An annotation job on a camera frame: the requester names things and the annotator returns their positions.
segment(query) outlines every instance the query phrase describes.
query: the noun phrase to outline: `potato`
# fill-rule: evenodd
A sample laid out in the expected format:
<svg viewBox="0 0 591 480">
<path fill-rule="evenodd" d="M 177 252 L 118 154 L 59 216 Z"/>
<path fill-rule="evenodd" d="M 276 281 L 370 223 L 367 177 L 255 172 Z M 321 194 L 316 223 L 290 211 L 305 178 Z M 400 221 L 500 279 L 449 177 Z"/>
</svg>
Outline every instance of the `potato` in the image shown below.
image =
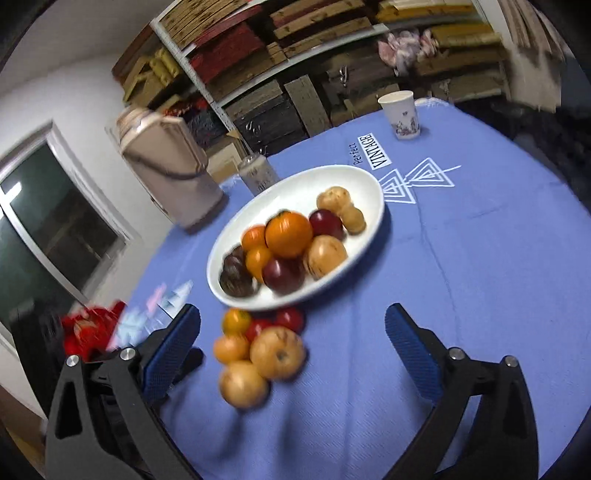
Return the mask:
<svg viewBox="0 0 591 480">
<path fill-rule="evenodd" d="M 352 235 L 363 232 L 367 226 L 363 212 L 353 205 L 348 205 L 341 210 L 340 219 L 343 222 L 343 226 Z"/>
<path fill-rule="evenodd" d="M 339 215 L 340 211 L 351 204 L 351 195 L 343 187 L 331 187 L 316 198 L 316 206 Z"/>
<path fill-rule="evenodd" d="M 258 407 L 269 394 L 269 382 L 246 360 L 228 365 L 220 375 L 218 386 L 222 398 L 236 408 Z"/>
</svg>

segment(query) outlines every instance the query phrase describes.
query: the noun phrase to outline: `blue tablecloth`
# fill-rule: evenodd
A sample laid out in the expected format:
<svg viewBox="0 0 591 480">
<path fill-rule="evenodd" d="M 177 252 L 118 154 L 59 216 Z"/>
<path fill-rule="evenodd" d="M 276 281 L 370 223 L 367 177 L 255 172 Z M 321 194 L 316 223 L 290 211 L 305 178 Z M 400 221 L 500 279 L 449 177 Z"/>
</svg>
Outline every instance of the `blue tablecloth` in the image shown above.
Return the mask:
<svg viewBox="0 0 591 480">
<path fill-rule="evenodd" d="M 229 204 L 211 225 L 194 236 L 173 229 L 152 259 L 128 311 L 144 309 L 162 284 L 193 282 L 187 301 L 201 311 L 196 346 L 207 358 L 172 390 L 161 416 L 205 479 L 382 478 L 430 409 L 384 332 L 394 302 L 472 358 L 519 359 L 538 426 L 540 474 L 583 420 L 591 405 L 589 214 L 493 129 L 441 102 L 427 102 L 418 115 L 416 140 L 397 141 L 377 112 L 271 159 L 282 177 L 356 164 L 381 179 L 388 208 L 354 272 L 302 305 L 309 361 L 293 383 L 273 385 L 264 408 L 240 413 L 222 400 L 222 366 L 212 355 L 225 307 L 207 286 L 206 261 L 223 226 L 252 198 L 243 183 L 226 186 Z M 369 133 L 391 160 L 376 170 L 358 154 L 358 137 Z M 446 465 L 474 412 L 472 403 Z"/>
</svg>

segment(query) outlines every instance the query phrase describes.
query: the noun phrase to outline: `paper cup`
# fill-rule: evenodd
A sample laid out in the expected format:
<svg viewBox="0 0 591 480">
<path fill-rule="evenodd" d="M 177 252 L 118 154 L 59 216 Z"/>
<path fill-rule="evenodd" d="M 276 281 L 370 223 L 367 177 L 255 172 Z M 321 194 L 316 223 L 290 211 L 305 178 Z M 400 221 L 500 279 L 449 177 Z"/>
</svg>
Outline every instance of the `paper cup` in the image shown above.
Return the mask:
<svg viewBox="0 0 591 480">
<path fill-rule="evenodd" d="M 414 95 L 410 90 L 392 92 L 378 98 L 399 140 L 410 140 L 421 133 Z"/>
</svg>

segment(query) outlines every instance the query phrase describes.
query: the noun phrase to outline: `red wooden board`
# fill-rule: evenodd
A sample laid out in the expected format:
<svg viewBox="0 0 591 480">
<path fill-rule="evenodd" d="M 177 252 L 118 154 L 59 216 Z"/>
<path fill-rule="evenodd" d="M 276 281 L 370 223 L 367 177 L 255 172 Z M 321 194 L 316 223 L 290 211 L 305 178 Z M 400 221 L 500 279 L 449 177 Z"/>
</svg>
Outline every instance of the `red wooden board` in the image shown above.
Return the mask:
<svg viewBox="0 0 591 480">
<path fill-rule="evenodd" d="M 191 66 L 202 81 L 208 83 L 224 70 L 262 48 L 265 48 L 265 44 L 243 22 L 223 37 L 202 47 L 191 59 Z"/>
</svg>

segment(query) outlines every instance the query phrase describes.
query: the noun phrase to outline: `window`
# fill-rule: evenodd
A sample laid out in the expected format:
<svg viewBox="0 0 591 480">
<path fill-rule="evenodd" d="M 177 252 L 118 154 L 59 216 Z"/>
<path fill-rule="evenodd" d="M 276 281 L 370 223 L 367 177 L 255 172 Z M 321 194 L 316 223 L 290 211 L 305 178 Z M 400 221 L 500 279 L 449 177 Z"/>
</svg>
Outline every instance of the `window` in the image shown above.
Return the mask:
<svg viewBox="0 0 591 480">
<path fill-rule="evenodd" d="M 51 128 L 0 161 L 0 322 L 23 301 L 60 314 L 86 304 L 124 235 L 98 212 L 60 164 Z"/>
</svg>

